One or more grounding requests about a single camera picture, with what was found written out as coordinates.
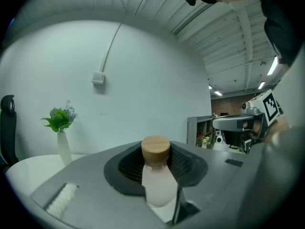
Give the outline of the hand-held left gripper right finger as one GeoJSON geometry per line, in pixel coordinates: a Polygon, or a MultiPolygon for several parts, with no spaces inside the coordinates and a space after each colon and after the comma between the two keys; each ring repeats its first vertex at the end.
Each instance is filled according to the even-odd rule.
{"type": "Polygon", "coordinates": [[[175,226],[243,226],[243,201],[261,161],[261,145],[249,154],[199,148],[173,141],[181,167],[173,216],[175,226]]]}

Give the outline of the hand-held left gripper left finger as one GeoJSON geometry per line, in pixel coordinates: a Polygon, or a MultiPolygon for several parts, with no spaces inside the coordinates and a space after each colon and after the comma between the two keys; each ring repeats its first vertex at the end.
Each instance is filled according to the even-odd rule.
{"type": "Polygon", "coordinates": [[[140,142],[79,158],[32,194],[51,229],[164,229],[146,203],[140,142]]]}

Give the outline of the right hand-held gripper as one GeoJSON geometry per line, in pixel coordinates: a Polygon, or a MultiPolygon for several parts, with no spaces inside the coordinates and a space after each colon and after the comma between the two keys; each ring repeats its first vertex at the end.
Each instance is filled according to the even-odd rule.
{"type": "Polygon", "coordinates": [[[221,130],[226,144],[248,152],[253,145],[266,138],[271,125],[282,113],[272,90],[268,90],[242,103],[240,114],[216,117],[212,125],[213,128],[221,130]],[[243,130],[244,122],[250,124],[254,121],[261,123],[259,136],[253,136],[251,132],[243,130]]]}

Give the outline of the person's right hand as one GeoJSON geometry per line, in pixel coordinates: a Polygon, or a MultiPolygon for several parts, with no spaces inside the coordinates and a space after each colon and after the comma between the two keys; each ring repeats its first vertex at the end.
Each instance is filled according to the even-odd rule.
{"type": "Polygon", "coordinates": [[[251,122],[250,124],[248,122],[243,123],[243,130],[251,132],[253,136],[259,136],[260,134],[260,128],[261,123],[259,121],[251,122]]]}

